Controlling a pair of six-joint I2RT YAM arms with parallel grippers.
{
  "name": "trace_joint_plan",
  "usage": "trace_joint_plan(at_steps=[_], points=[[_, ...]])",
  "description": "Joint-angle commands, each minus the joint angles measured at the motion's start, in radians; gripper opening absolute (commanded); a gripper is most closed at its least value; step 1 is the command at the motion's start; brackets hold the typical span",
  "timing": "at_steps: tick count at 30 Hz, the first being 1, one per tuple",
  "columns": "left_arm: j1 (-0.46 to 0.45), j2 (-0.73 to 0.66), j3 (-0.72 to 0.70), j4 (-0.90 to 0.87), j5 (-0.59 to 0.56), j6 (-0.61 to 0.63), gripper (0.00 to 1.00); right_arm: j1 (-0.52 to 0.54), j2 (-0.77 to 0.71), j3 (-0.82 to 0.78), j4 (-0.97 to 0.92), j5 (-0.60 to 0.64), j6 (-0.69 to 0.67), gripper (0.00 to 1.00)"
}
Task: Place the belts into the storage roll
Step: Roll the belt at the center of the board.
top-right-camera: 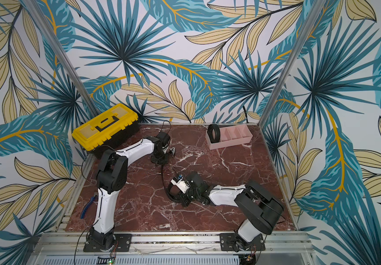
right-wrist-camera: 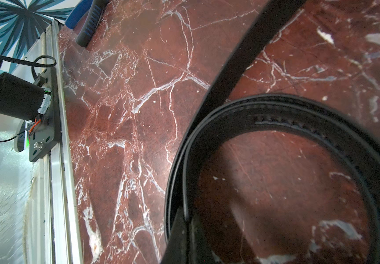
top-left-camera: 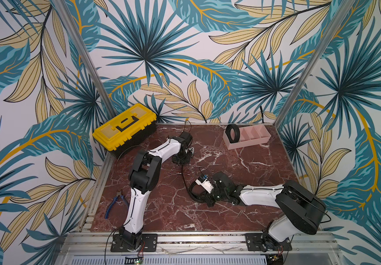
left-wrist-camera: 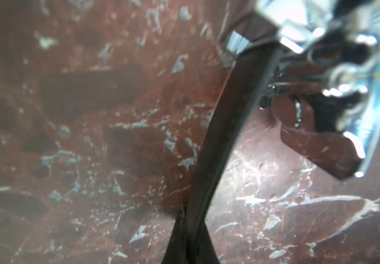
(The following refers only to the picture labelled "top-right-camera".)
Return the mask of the long black leather belt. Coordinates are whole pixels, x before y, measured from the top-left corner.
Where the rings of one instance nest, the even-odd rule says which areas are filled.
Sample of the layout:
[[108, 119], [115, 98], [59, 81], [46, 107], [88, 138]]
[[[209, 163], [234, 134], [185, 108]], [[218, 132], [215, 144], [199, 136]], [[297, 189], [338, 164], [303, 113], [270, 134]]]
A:
[[164, 188], [164, 191], [165, 191], [165, 193], [166, 193], [166, 195], [170, 201], [175, 202], [175, 203], [180, 203], [182, 206], [188, 206], [188, 204], [187, 204], [188, 199], [186, 198], [186, 196], [183, 192], [179, 192], [177, 195], [173, 195], [171, 193], [171, 188], [173, 187], [173, 184], [170, 183], [168, 187], [165, 186], [164, 166], [168, 163], [169, 157], [170, 156], [174, 157], [175, 153], [176, 153], [175, 148], [169, 149], [165, 153], [165, 155], [161, 161], [161, 182], [162, 182], [162, 186]]

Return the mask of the black belt with buckle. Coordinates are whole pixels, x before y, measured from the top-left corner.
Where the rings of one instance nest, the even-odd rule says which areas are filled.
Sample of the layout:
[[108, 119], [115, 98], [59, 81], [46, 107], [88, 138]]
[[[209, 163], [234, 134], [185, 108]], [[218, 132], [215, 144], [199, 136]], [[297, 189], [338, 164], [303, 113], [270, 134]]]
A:
[[221, 139], [220, 127], [217, 124], [210, 124], [208, 126], [207, 135], [212, 144], [220, 142], [220, 139]]

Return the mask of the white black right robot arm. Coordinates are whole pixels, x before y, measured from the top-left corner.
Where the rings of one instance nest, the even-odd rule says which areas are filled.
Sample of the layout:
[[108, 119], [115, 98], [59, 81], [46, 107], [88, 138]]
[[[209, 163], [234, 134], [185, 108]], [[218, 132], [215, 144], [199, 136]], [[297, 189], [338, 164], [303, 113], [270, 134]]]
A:
[[233, 234], [232, 242], [239, 250], [254, 246], [255, 238], [262, 234], [270, 235], [284, 212], [282, 203], [253, 180], [233, 187], [209, 185], [197, 172], [192, 172], [186, 177], [173, 177], [166, 192], [171, 201], [183, 207], [199, 202], [239, 208], [246, 217]]

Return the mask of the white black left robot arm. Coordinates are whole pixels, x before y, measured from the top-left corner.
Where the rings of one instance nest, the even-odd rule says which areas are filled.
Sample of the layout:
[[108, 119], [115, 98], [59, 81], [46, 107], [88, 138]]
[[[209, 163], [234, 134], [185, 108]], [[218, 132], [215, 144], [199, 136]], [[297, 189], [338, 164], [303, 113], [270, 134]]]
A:
[[120, 190], [127, 181], [128, 167], [147, 155], [156, 165], [165, 165], [171, 137], [160, 131], [137, 143], [119, 150], [106, 150], [100, 160], [96, 176], [98, 206], [95, 222], [89, 230], [88, 241], [102, 250], [115, 245], [114, 212]]

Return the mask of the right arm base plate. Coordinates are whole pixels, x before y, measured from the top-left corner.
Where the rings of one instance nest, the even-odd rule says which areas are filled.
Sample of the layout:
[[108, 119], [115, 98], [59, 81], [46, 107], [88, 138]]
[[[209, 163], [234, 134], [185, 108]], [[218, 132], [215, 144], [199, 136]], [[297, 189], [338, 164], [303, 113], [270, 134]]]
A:
[[256, 236], [252, 241], [245, 241], [241, 236], [235, 233], [221, 233], [220, 247], [222, 251], [264, 251], [265, 244], [262, 234]]

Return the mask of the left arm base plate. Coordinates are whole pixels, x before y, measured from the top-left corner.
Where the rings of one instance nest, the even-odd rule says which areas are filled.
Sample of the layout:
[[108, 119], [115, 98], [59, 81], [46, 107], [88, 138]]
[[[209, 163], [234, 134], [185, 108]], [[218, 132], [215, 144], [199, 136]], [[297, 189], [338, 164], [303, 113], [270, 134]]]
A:
[[84, 252], [128, 252], [131, 245], [131, 234], [88, 235]]

